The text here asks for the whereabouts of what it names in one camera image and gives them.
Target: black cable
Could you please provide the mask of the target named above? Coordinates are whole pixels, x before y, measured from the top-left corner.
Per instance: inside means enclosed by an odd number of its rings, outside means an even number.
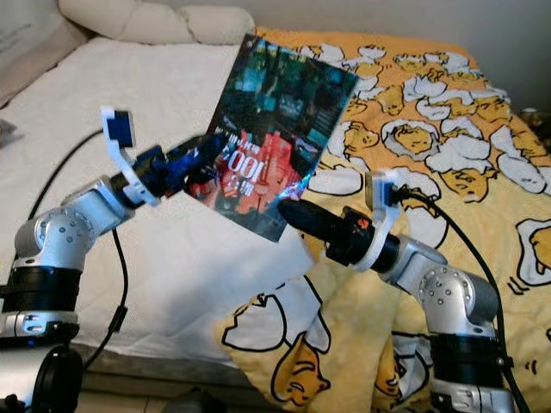
[[[495,290],[497,296],[498,296],[498,314],[497,314],[497,320],[498,320],[498,343],[501,347],[501,356],[503,357],[504,361],[509,359],[509,355],[507,354],[507,347],[505,342],[505,319],[503,314],[503,306],[501,303],[501,295],[499,294],[498,289],[498,283],[495,281],[495,278],[493,278],[492,271],[486,264],[486,261],[484,261],[484,258],[480,254],[480,252],[476,249],[476,247],[473,245],[471,240],[467,237],[465,232],[459,227],[459,225],[446,213],[440,208],[435,201],[431,200],[430,198],[415,194],[413,192],[410,192],[407,189],[400,189],[396,193],[397,200],[403,200],[407,198],[413,198],[414,200],[420,200],[428,207],[434,209],[438,214],[440,214],[446,222],[451,226],[455,233],[461,238],[463,243],[468,247],[468,249],[473,254],[474,258],[476,258],[476,261],[479,263],[480,267],[482,268],[482,271],[484,271],[484,274],[486,275],[486,278],[488,279],[488,282],[492,286],[492,288]],[[517,382],[515,381],[515,377],[513,376],[513,373],[511,371],[510,367],[502,367],[503,375],[505,376],[505,379],[507,380],[507,383],[509,384],[509,387],[511,388],[511,394],[515,399],[515,402],[517,403],[517,407],[520,410],[521,413],[529,413],[529,407],[526,404],[526,401],[524,400],[523,394],[520,392],[520,389],[518,388]]]
[[[127,270],[127,262],[124,258],[124,253],[122,252],[121,247],[121,241],[119,241],[119,234],[117,233],[117,230],[112,230],[113,233],[113,240],[115,241],[115,246],[117,248],[117,252],[119,253],[119,258],[121,259],[121,267],[122,267],[122,279],[123,279],[123,286],[122,286],[122,296],[121,296],[121,303],[117,307],[117,310],[115,311],[115,314],[113,315],[113,319],[111,320],[111,324],[109,325],[107,335],[103,338],[103,341],[99,345],[98,348],[96,348],[96,351],[92,354],[92,356],[84,363],[84,371],[88,370],[88,367],[97,359],[97,357],[100,355],[100,353],[105,349],[105,346],[107,346],[107,343],[111,339],[111,336],[113,333],[118,332],[121,328],[122,319],[127,313],[127,308],[125,307],[125,304],[127,302],[127,295],[128,295],[128,270]]]
[[[103,132],[102,129],[98,129],[94,132],[92,132],[90,135],[84,137],[80,142],[78,142],[61,160],[59,165],[56,167],[56,169],[52,172],[52,174],[48,177],[48,180],[46,181],[46,184],[40,191],[38,197],[36,198],[36,201],[33,204],[33,207],[31,208],[31,212],[28,215],[27,220],[33,219],[34,215],[38,211],[38,208],[40,207],[40,204],[42,203],[42,200],[46,196],[48,190],[52,186],[55,179],[58,177],[59,172],[65,167],[67,162],[72,158],[72,156],[77,153],[77,151],[82,148],[84,145],[86,145],[88,142],[90,142],[93,138],[100,135]],[[113,233],[113,240],[115,241],[115,247],[117,249],[117,252],[119,254],[119,259],[121,260],[121,268],[122,268],[122,279],[123,279],[123,287],[122,287],[122,296],[121,296],[121,303],[115,310],[115,314],[113,315],[113,318],[111,319],[111,323],[108,327],[108,332],[103,338],[102,342],[100,343],[100,346],[96,349],[94,354],[84,363],[84,371],[90,367],[90,365],[96,360],[96,358],[99,356],[99,354],[105,349],[105,346],[107,346],[109,340],[111,339],[111,336],[113,333],[118,332],[121,329],[122,321],[124,317],[127,314],[127,308],[125,307],[126,301],[127,301],[127,295],[128,295],[128,271],[127,271],[127,263],[124,257],[124,253],[122,252],[121,247],[121,241],[119,240],[119,235],[115,229],[112,230]]]

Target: magazine cover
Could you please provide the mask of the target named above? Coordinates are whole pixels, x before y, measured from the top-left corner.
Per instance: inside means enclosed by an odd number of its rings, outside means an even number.
[[[283,198],[298,199],[346,108],[357,77],[245,36],[206,137],[225,145],[192,174],[186,191],[225,217],[271,241],[286,222]]]

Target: white bed sheet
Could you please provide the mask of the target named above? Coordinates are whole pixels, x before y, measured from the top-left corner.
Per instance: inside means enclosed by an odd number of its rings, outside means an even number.
[[[24,137],[0,150],[0,280],[8,278],[19,225],[56,163],[101,127],[99,108],[133,113],[140,153],[206,130],[236,46],[144,46],[96,38],[25,89],[0,118]],[[41,211],[72,190],[117,172],[102,136],[65,167]],[[144,206],[120,228],[130,273],[127,319],[108,349],[120,354],[227,362],[214,324],[261,291],[303,274],[312,260],[288,227],[271,243],[186,194]],[[75,342],[102,340],[121,296],[110,235],[89,253],[81,278]]]

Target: white pillow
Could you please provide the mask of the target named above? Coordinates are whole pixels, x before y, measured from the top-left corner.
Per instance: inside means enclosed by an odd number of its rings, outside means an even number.
[[[254,28],[249,13],[237,7],[183,6],[141,0],[59,0],[74,22],[115,40],[148,44],[237,44]]]

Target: blanket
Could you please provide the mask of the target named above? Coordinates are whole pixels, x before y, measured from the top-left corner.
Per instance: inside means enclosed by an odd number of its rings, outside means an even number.
[[[551,394],[551,159],[507,94],[458,46],[378,34],[257,34],[362,77],[304,198],[333,213],[365,205],[363,174],[395,170],[460,223],[497,278],[514,373],[532,411]],[[394,233],[483,275],[443,217],[402,201]],[[372,271],[321,254],[303,277],[260,292],[217,330],[264,396],[285,410],[364,412],[428,406],[424,314]]]

